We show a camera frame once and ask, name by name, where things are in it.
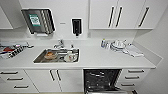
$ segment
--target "silver handle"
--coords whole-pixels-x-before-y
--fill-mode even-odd
[[[144,72],[144,70],[141,70],[141,71],[130,71],[130,70],[128,70],[128,72],[129,73],[142,73],[142,72]]]
[[[18,78],[18,79],[13,79],[13,78],[8,78],[7,80],[23,80],[23,78]]]
[[[139,76],[137,76],[137,77],[125,77],[125,79],[139,79]]]
[[[29,86],[15,86],[14,88],[28,88]]]
[[[120,7],[120,12],[118,14],[118,19],[117,19],[116,27],[118,26],[118,23],[120,21],[121,11],[122,11],[122,7]]]
[[[142,23],[143,23],[143,21],[144,21],[144,19],[145,19],[145,17],[146,17],[146,14],[148,13],[148,10],[149,10],[149,7],[146,7],[146,11],[145,11],[144,16],[143,16],[143,18],[142,18],[140,24],[138,25],[138,27],[141,27],[141,25],[142,25]]]
[[[55,80],[53,74],[52,74],[52,70],[50,70],[50,74],[51,74],[51,78],[53,79],[53,81]]]
[[[18,72],[1,72],[0,74],[18,74]]]
[[[135,86],[134,84],[121,84],[121,86]]]
[[[59,81],[61,81],[61,77],[60,77],[60,75],[59,75],[58,70],[57,70],[57,75],[58,75],[58,79],[59,79]]]
[[[112,7],[112,9],[111,9],[111,16],[110,16],[109,27],[111,26],[111,20],[112,20],[112,17],[113,17],[113,11],[114,11],[114,7]]]

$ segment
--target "upper cabinet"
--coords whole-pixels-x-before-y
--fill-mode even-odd
[[[89,29],[110,29],[118,0],[90,0]]]
[[[90,0],[89,29],[132,29],[145,0]]]
[[[90,0],[89,29],[153,29],[166,0]]]
[[[25,25],[19,0],[0,0],[0,29],[14,29]]]
[[[154,29],[162,17],[168,0],[146,0],[136,23],[136,29]]]

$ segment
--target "black dispenser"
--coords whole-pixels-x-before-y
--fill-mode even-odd
[[[79,36],[82,33],[81,19],[72,19],[73,34]]]

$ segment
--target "wall-mounted dispenser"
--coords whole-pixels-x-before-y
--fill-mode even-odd
[[[23,9],[22,14],[30,29],[31,34],[51,34],[55,28],[49,9]]]
[[[73,34],[78,37],[82,33],[81,19],[72,19]]]

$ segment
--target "sink basin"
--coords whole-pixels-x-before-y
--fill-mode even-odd
[[[72,51],[72,54],[76,55],[76,59],[71,61],[70,63],[78,62],[79,58],[79,49],[45,49],[35,60],[34,63],[66,63],[64,60],[65,56],[67,56],[67,52]],[[48,52],[52,52],[56,54],[56,58],[54,59],[46,59],[45,55]]]

